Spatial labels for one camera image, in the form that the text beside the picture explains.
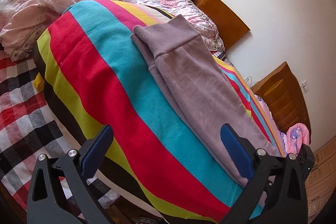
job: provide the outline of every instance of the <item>clothing item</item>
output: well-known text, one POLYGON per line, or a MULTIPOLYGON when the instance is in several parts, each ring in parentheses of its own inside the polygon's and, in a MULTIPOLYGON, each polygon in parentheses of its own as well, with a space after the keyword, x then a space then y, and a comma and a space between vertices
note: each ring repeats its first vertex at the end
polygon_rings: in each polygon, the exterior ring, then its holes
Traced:
POLYGON ((221 142, 221 126, 229 123, 239 136, 247 138, 255 148, 264 148, 270 155, 278 155, 278 150, 246 113, 200 33, 182 15, 165 24, 135 26, 133 32, 133 42, 151 68, 150 72, 154 72, 153 77, 172 108, 182 120, 188 121, 190 129, 223 169, 241 185, 246 185, 247 179, 239 174, 221 142))
POLYGON ((283 142, 287 154, 298 155, 302 143, 309 146, 309 130, 303 123, 297 123, 283 135, 283 142))
MULTIPOLYGON (((79 148, 69 141, 68 131, 50 110, 43 92, 35 88, 37 74, 31 58, 12 62, 0 45, 0 181, 23 212, 27 210, 37 157, 42 153, 59 157, 79 148)), ((75 216, 80 215, 67 180, 60 181, 70 210, 75 216)), ((87 183, 104 208, 120 196, 96 176, 87 183)))

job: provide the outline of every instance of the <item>black stripe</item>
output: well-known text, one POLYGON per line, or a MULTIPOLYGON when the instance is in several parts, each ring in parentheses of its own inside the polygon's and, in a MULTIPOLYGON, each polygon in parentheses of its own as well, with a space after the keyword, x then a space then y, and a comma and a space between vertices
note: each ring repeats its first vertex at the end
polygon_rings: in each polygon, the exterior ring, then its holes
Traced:
MULTIPOLYGON (((60 122, 68 129, 68 131, 73 135, 73 137, 79 142, 80 145, 86 141, 85 136, 83 135, 76 119, 73 117, 71 112, 65 107, 63 102, 55 95, 53 92, 53 87, 45 82, 44 89, 47 88, 47 91, 44 90, 45 97, 48 98, 47 102, 50 109, 54 112, 54 114, 58 117, 60 122)), ((135 197, 139 198, 140 200, 144 201, 145 203, 149 204, 154 208, 152 203, 148 200, 144 192, 142 191, 141 187, 139 186, 138 182, 135 180, 132 175, 130 175, 125 169, 123 169, 120 165, 112 161, 111 159, 105 157, 103 162, 101 163, 99 170, 113 183, 118 185, 120 188, 124 189, 125 191, 129 192, 130 194, 134 195, 135 197)), ((103 195, 99 193, 95 187, 90 187, 89 189, 92 190, 92 193, 97 197, 102 197, 103 195)), ((213 224, 211 221, 207 220, 195 220, 195 219, 183 219, 179 217, 173 217, 169 215, 165 215, 161 213, 170 224, 213 224)))
POLYGON ((41 57, 41 54, 39 52, 39 47, 37 46, 37 42, 33 44, 33 52, 32 52, 33 58, 34 58, 34 63, 40 72, 41 76, 43 79, 45 79, 45 68, 46 65, 43 61, 43 58, 41 57))
POLYGON ((69 210, 73 213, 73 215, 79 216, 81 214, 81 210, 79 209, 74 196, 68 198, 68 207, 69 210))
POLYGON ((91 184, 88 185, 91 194, 93 194, 96 199, 103 197, 111 188, 101 182, 99 179, 95 179, 91 184))
POLYGON ((160 14, 163 14, 165 17, 168 17, 169 19, 172 19, 173 17, 171 15, 169 15, 168 13, 166 13, 165 11, 162 11, 161 9, 159 8, 156 8, 156 7, 152 7, 152 6, 149 6, 149 5, 146 5, 147 7, 149 8, 152 8, 156 11, 158 11, 160 14))
POLYGON ((38 74, 37 68, 23 72, 16 77, 7 78, 0 84, 0 96, 33 81, 38 74))
POLYGON ((55 121, 35 128, 24 138, 0 153, 0 180, 16 165, 33 155, 39 149, 62 137, 55 121))

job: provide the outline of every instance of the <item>black bracket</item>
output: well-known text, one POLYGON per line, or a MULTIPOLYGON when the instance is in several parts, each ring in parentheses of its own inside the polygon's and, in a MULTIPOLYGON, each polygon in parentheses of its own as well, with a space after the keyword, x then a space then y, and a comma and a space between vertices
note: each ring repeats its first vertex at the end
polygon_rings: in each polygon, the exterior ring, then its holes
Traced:
POLYGON ((237 156, 232 155, 243 148, 244 151, 239 154, 251 158, 253 176, 248 177, 248 184, 220 224, 307 224, 305 181, 297 157, 294 154, 289 154, 286 158, 274 157, 264 149, 256 150, 247 139, 239 137, 229 124, 223 125, 222 131, 227 134, 222 137, 222 141, 231 146, 227 150, 238 171, 241 175, 250 173, 246 172, 246 167, 241 163, 236 163, 237 156), (233 139, 238 140, 237 144, 233 144, 233 139), (275 176, 273 183, 269 180, 270 176, 275 176), (263 211, 260 216, 249 219, 263 191, 267 193, 263 211))
POLYGON ((113 131, 105 125, 94 139, 67 155, 49 159, 39 155, 27 202, 28 224, 114 224, 101 205, 91 196, 86 180, 92 178, 113 141, 113 131), (70 190, 86 220, 68 208, 59 177, 67 179, 70 190))

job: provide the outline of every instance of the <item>red and black plaid blanket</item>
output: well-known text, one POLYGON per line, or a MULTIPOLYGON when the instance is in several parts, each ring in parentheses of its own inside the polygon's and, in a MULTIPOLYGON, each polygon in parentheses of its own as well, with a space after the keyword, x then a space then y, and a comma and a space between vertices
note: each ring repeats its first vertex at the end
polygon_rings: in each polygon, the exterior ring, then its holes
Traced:
MULTIPOLYGON (((37 74, 33 59, 12 62, 0 48, 0 181, 25 210, 38 155, 59 157, 72 148, 43 92, 34 87, 37 74)), ((66 179, 61 184, 71 209, 79 215, 66 179)), ((88 187, 104 208, 119 197, 96 177, 88 180, 88 187)))

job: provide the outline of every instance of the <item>electrical outlet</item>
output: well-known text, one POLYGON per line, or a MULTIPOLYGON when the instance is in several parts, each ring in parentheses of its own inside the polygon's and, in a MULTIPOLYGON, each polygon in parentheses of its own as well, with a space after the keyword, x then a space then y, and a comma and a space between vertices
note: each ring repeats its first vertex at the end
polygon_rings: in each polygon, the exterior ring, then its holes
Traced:
POLYGON ((304 90, 305 92, 307 92, 307 91, 309 90, 308 83, 307 83, 306 80, 302 82, 302 86, 303 86, 303 90, 304 90))

